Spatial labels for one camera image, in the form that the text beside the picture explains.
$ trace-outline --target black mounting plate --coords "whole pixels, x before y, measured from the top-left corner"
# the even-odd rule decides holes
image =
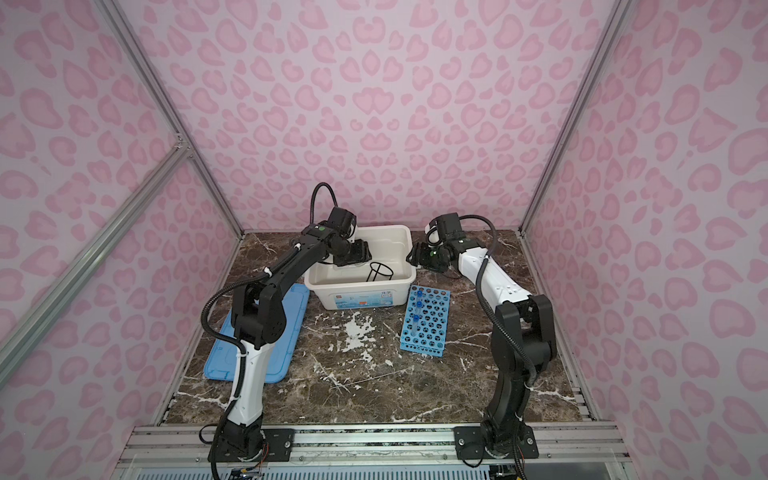
[[[256,434],[263,435],[269,446],[265,462],[288,462],[290,460],[290,453],[293,449],[293,429],[263,429],[256,430]],[[241,451],[233,451],[226,442],[219,441],[215,454],[216,462],[239,462],[239,457],[242,454]]]
[[[528,439],[531,439],[533,443],[529,444]],[[454,427],[453,440],[456,447],[456,456],[459,460],[479,460],[481,456],[490,460],[495,458],[485,450],[485,442],[479,426]],[[518,447],[524,458],[538,458],[536,438],[533,436],[533,429],[528,425],[525,426],[525,434],[522,441],[518,443]],[[507,455],[504,458],[512,459],[512,455]]]
[[[293,429],[264,429],[262,432],[270,446],[265,462],[288,462],[293,449]]]

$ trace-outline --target aluminum frame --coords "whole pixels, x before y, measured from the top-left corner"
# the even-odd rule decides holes
[[[552,298],[551,291],[544,281],[544,277],[541,275],[541,270],[539,269],[533,250],[531,250],[531,246],[528,244],[528,240],[525,238],[525,235],[522,235],[519,232],[518,240],[523,249],[525,259],[528,261],[528,269],[531,271],[536,287],[539,289],[539,292],[546,295],[547,298]],[[599,419],[599,410],[594,402],[592,393],[589,388],[586,388],[584,382],[582,382],[582,379],[585,378],[584,373],[581,371],[581,367],[576,361],[576,355],[574,354],[571,341],[562,329],[558,314],[554,310],[552,313],[554,315],[554,333],[558,341],[558,356],[563,362],[563,367],[565,368],[566,375],[568,375],[568,381],[571,383],[571,388],[574,390],[575,395],[581,396],[584,400],[584,404],[589,411],[589,417],[591,419]]]
[[[296,435],[290,461],[283,466],[462,465],[456,456],[452,428],[478,423],[357,425],[275,425]],[[631,462],[614,422],[529,423],[539,458],[526,462]],[[207,462],[208,445],[200,443],[202,425],[138,427],[128,439],[116,469],[189,468]],[[493,464],[514,463],[511,459]],[[253,463],[220,463],[220,468]]]
[[[554,174],[562,162],[568,144],[571,142],[579,125],[579,121],[588,108],[589,99],[595,88],[598,86],[603,71],[605,70],[605,66],[616,48],[616,44],[621,37],[621,32],[626,27],[627,19],[636,4],[637,0],[617,0],[616,3],[614,3],[611,13],[608,15],[605,28],[603,28],[600,40],[598,41],[598,46],[595,48],[592,58],[588,63],[587,70],[584,73],[584,80],[579,84],[574,101],[571,104],[571,108],[568,110],[568,115],[565,117],[565,122],[558,132],[558,137],[555,140],[554,147],[547,160],[544,173],[541,175],[541,179],[539,179],[533,197],[531,198],[531,203],[528,205],[525,215],[523,215],[520,231],[527,232],[528,228],[533,223],[536,212],[541,206],[541,202],[544,200],[544,195],[547,193],[549,184],[552,182]]]
[[[69,268],[56,279],[45,297],[19,320],[16,329],[0,347],[0,389],[45,338],[61,313],[81,292],[188,156],[186,142],[180,141],[123,203],[109,223],[72,260]]]
[[[240,252],[240,248],[242,246],[243,239],[241,238],[235,243],[235,247],[232,249],[232,253],[230,253],[229,257],[227,258],[228,267],[221,273],[221,277],[219,277],[219,281],[216,285],[216,290],[219,290],[227,282],[227,278],[230,275],[230,271],[235,264],[237,254]],[[179,389],[179,385],[181,384],[184,372],[187,371],[189,362],[192,360],[192,356],[197,350],[197,345],[203,339],[203,326],[200,324],[200,322],[196,322],[194,325],[195,327],[190,334],[190,342],[187,344],[186,349],[184,349],[184,354],[182,355],[180,362],[176,365],[174,374],[171,376],[172,380],[168,383],[165,392],[163,392],[162,400],[157,404],[157,409],[152,416],[152,425],[160,426],[160,424],[165,420],[167,412],[170,409],[170,402]]]
[[[141,80],[144,81],[144,85],[147,87],[149,95],[154,99],[154,102],[163,114],[165,121],[176,133],[177,139],[179,141],[185,141],[190,145],[190,158],[193,160],[193,164],[197,169],[198,174],[202,178],[209,193],[214,198],[214,202],[226,217],[230,227],[235,231],[238,238],[242,239],[243,227],[240,225],[237,215],[235,215],[232,206],[223,195],[219,185],[214,180],[214,176],[205,164],[203,157],[200,154],[200,149],[195,144],[194,138],[188,129],[184,126],[181,116],[173,105],[170,95],[165,91],[160,76],[147,58],[146,52],[141,46],[136,32],[125,16],[122,7],[118,4],[117,0],[94,0],[94,3],[109,24],[110,29],[114,33],[115,38],[118,40],[118,43],[122,47],[128,60],[134,66],[134,69],[141,77]]]

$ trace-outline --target pink leopard print wall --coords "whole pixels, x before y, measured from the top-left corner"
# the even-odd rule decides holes
[[[174,141],[88,0],[0,5],[0,343]]]
[[[183,165],[0,391],[0,477],[109,478],[158,408],[234,247]]]
[[[532,238],[642,477],[767,477],[768,3],[641,2]]]
[[[613,1],[121,4],[242,224],[296,230],[318,181],[517,226]]]

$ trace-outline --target white plastic bin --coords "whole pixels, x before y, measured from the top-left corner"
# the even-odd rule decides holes
[[[404,305],[408,288],[416,278],[416,267],[406,262],[413,246],[411,230],[405,225],[358,227],[355,238],[368,242],[371,262],[392,269],[391,280],[366,282],[370,262],[335,266],[315,263],[304,274],[304,285],[312,290],[326,310]]]

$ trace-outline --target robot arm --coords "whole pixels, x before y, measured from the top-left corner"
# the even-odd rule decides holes
[[[228,409],[226,422],[212,445],[209,461],[251,459],[262,452],[264,379],[274,343],[286,327],[283,298],[304,272],[329,255],[333,255],[333,263],[337,266],[371,260],[368,243],[354,240],[355,225],[356,218],[352,213],[334,207],[328,220],[307,226],[294,250],[278,260],[272,270],[265,270],[269,275],[267,278],[233,290],[232,326],[235,339],[244,346],[245,353],[238,353],[230,397],[230,402],[235,403]],[[236,387],[240,389],[237,397]]]
[[[482,296],[494,310],[491,351],[498,366],[498,379],[480,428],[482,445],[493,455],[516,454],[520,447],[526,452],[525,458],[536,458],[533,431],[522,418],[532,387],[531,372],[508,339],[521,347],[537,374],[544,371],[557,355],[552,305],[546,296],[534,296],[519,286],[490,257],[482,278],[478,278],[488,249],[467,237],[458,214],[441,215],[426,230],[427,242],[414,246],[409,255],[411,264],[439,272],[453,266],[475,287],[480,281]],[[530,328],[523,330],[523,322],[530,324]],[[481,458],[482,450],[478,456],[470,457],[462,457],[458,450],[457,453],[459,458]]]

